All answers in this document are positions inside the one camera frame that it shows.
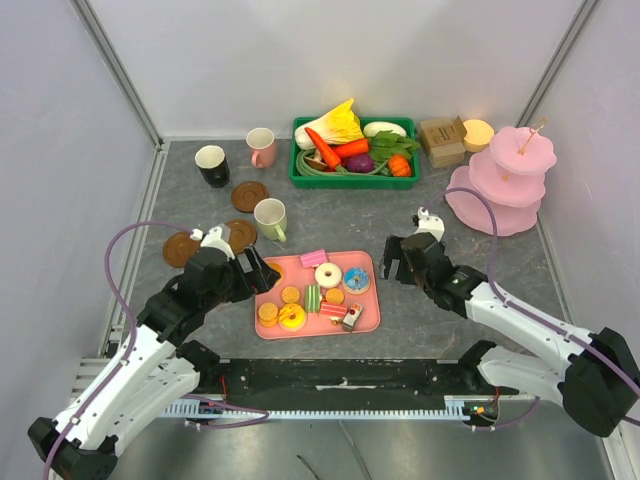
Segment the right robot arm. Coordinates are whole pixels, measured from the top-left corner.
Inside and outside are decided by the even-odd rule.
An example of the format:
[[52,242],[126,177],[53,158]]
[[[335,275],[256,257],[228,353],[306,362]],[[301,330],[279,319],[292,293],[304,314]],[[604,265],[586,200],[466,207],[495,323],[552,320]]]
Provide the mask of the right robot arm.
[[639,399],[639,367],[624,337],[567,324],[501,290],[492,278],[455,265],[443,243],[421,232],[387,238],[380,275],[416,285],[442,310],[489,327],[526,349],[517,354],[488,341],[478,359],[458,368],[458,381],[477,394],[490,385],[530,393],[561,406],[587,432],[608,437]]

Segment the green plastic vegetable crate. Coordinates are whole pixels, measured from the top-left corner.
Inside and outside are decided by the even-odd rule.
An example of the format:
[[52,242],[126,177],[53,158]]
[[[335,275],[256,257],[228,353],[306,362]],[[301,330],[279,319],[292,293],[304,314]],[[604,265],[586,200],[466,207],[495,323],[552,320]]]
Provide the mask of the green plastic vegetable crate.
[[[297,117],[293,120],[293,130],[306,122],[314,120],[315,117]],[[387,121],[395,123],[405,129],[409,138],[416,140],[415,124],[408,117],[360,117],[361,126],[375,121]],[[328,173],[327,175],[303,175],[300,173],[296,159],[301,152],[295,140],[292,137],[292,146],[290,161],[288,166],[289,179],[293,185],[301,189],[386,189],[386,190],[409,190],[420,180],[420,159],[419,150],[416,151],[409,160],[412,169],[411,177],[393,177],[384,175],[364,175],[363,176],[343,176],[336,173]]]

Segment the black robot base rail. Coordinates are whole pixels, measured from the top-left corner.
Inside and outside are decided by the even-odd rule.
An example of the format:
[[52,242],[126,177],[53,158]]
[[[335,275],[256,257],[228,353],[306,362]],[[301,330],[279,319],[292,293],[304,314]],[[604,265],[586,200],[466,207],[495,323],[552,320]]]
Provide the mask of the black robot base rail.
[[512,394],[490,385],[475,358],[436,359],[220,359],[196,354],[204,368],[195,394],[220,395],[253,408],[389,408],[445,396]]

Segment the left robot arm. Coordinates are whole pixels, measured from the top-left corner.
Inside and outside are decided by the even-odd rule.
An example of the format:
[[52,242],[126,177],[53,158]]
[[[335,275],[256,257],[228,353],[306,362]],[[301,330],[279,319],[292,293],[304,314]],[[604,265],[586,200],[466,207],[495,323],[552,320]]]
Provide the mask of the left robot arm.
[[128,435],[194,389],[220,380],[220,357],[191,339],[205,316],[224,303],[269,292],[280,278],[257,251],[251,268],[220,247],[202,247],[150,297],[121,350],[92,384],[55,418],[39,417],[28,437],[45,463],[45,477],[106,479]]

